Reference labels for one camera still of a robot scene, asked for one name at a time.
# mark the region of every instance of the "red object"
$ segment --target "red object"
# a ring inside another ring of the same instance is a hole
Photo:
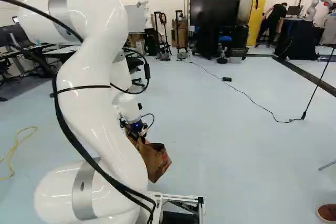
[[[317,209],[317,216],[323,222],[336,223],[336,204],[327,204]]]

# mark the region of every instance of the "floor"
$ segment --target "floor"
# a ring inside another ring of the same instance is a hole
[[[46,81],[50,80],[49,78],[40,78],[40,77],[24,77],[19,82],[13,81],[5,83],[0,87],[0,97],[5,97],[8,100],[17,97],[30,89],[33,89]]]
[[[279,120],[301,117],[314,89],[271,58],[226,65],[191,60],[219,77],[232,77],[232,85]],[[318,171],[336,158],[333,96],[318,90],[305,121],[279,124],[196,65],[148,61],[152,79],[138,101],[143,113],[155,114],[149,141],[164,143],[173,161],[149,190],[204,195],[207,223],[321,223],[315,209],[336,202],[336,171]],[[0,223],[41,223],[33,204],[37,183],[47,171],[80,158],[57,125],[50,92],[47,82],[0,103],[0,156],[18,130],[39,127],[15,154],[15,176],[0,182]],[[0,174],[7,174],[3,164]]]
[[[318,78],[321,77],[323,70],[327,64],[326,62],[317,62],[310,60],[290,60],[289,62],[313,74]],[[336,87],[336,78],[334,74],[335,72],[336,72],[336,62],[330,62],[329,65],[327,66],[327,69],[325,70],[322,80]]]
[[[265,44],[260,45],[258,48],[255,48],[254,46],[248,46],[249,51],[247,54],[249,55],[268,55],[272,56],[273,52],[275,51],[275,47],[266,47]],[[325,47],[325,46],[318,46],[316,47],[316,53],[319,53],[320,55],[330,55],[332,51],[332,48]]]

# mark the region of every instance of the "brown paper bag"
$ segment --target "brown paper bag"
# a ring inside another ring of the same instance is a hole
[[[152,144],[147,140],[145,140],[145,143],[143,143],[140,137],[137,140],[134,140],[131,136],[128,136],[128,134],[127,137],[137,148],[142,159],[144,160],[147,168],[148,179],[152,183],[155,183],[172,164],[172,160],[168,156],[164,144]]]

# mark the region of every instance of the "blue stool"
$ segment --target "blue stool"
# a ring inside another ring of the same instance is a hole
[[[223,42],[231,42],[232,38],[230,36],[221,36],[218,40],[218,42],[223,43]]]
[[[232,38],[230,36],[221,36],[218,40],[219,43],[222,44],[222,49],[225,50],[226,48],[226,51],[229,51],[230,50],[230,45],[231,45],[231,42],[232,42]],[[221,57],[219,59],[217,59],[217,62],[219,64],[225,64],[227,63],[227,59],[224,58],[224,52],[226,51],[223,51],[223,54],[221,55]]]

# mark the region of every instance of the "yellow cabinet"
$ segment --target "yellow cabinet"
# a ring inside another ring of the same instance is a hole
[[[262,13],[264,12],[265,3],[266,0],[259,0],[258,8],[256,8],[257,1],[253,0],[250,21],[248,23],[250,28],[247,40],[248,46],[254,46],[256,44],[256,40],[260,30],[260,25],[262,22]]]

